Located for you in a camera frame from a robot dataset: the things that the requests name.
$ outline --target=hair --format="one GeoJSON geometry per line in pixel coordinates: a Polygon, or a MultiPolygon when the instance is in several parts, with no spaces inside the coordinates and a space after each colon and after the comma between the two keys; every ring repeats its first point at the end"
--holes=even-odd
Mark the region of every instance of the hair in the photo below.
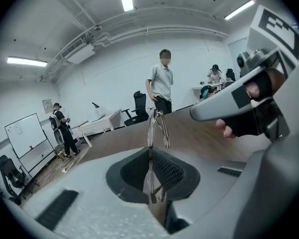
{"type": "Polygon", "coordinates": [[[206,85],[206,86],[204,86],[204,87],[202,87],[201,88],[201,90],[200,90],[200,96],[199,96],[199,98],[203,98],[203,94],[204,94],[204,92],[207,90],[207,93],[214,93],[215,91],[217,92],[217,90],[215,90],[213,87],[211,87],[210,85],[206,85]]]}
{"type": "Polygon", "coordinates": [[[171,56],[171,52],[169,50],[164,49],[160,51],[159,57],[161,57],[163,53],[168,53],[171,56]]]}

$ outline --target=wooden table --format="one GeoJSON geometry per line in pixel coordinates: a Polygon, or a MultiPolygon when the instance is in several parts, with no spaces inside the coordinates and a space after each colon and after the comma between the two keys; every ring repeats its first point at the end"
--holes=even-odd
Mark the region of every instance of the wooden table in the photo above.
{"type": "MultiPolygon", "coordinates": [[[[263,134],[225,139],[222,132],[215,128],[214,121],[194,121],[189,109],[187,107],[165,116],[171,149],[216,160],[246,162],[252,152],[265,149],[270,144],[263,134]]],[[[147,146],[148,128],[149,120],[99,136],[80,163],[147,146]]],[[[158,126],[155,127],[154,146],[164,147],[158,126]]]]}
{"type": "Polygon", "coordinates": [[[82,133],[84,139],[90,146],[90,143],[87,136],[92,134],[97,134],[101,132],[106,132],[107,130],[113,131],[115,128],[120,127],[121,124],[121,110],[117,110],[114,113],[110,113],[105,115],[104,117],[100,118],[99,120],[93,122],[86,122],[83,125],[79,126],[78,129],[82,133]]]}

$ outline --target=white shirt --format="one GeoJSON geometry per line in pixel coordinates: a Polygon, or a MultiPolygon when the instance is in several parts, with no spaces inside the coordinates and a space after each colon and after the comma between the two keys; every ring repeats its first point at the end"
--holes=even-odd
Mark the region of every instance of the white shirt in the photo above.
{"type": "Polygon", "coordinates": [[[226,83],[226,79],[223,77],[220,71],[217,72],[216,75],[213,74],[212,71],[207,75],[208,76],[208,81],[215,81],[215,83],[220,83],[222,81],[223,83],[226,83]]]}
{"type": "Polygon", "coordinates": [[[170,68],[165,68],[162,64],[154,65],[148,77],[151,82],[151,92],[153,96],[160,96],[171,102],[170,86],[173,82],[173,72],[170,68]]]}

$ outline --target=ceiling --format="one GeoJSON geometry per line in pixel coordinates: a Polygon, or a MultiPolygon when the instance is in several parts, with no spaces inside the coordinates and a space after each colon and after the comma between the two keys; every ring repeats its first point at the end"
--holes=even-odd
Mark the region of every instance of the ceiling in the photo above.
{"type": "Polygon", "coordinates": [[[59,53],[79,37],[95,43],[105,35],[167,24],[203,27],[224,37],[231,31],[224,16],[246,1],[133,0],[135,9],[124,13],[121,0],[17,0],[0,24],[0,81],[49,75],[60,63],[59,53]],[[102,30],[93,29],[97,24],[102,30]],[[11,65],[6,63],[8,56],[49,64],[47,68],[11,65]]]}

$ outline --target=trousers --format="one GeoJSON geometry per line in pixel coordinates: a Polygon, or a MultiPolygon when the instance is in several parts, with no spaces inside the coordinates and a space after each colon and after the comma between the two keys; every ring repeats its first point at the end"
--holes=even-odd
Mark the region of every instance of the trousers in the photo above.
{"type": "Polygon", "coordinates": [[[75,142],[73,140],[72,134],[70,130],[63,129],[61,130],[63,141],[64,141],[64,151],[66,155],[70,155],[70,148],[73,151],[73,153],[78,152],[78,149],[76,148],[75,142]]]}
{"type": "Polygon", "coordinates": [[[155,102],[155,107],[157,111],[163,111],[163,114],[171,113],[171,102],[161,98],[160,96],[156,97],[157,102],[155,102]]]}

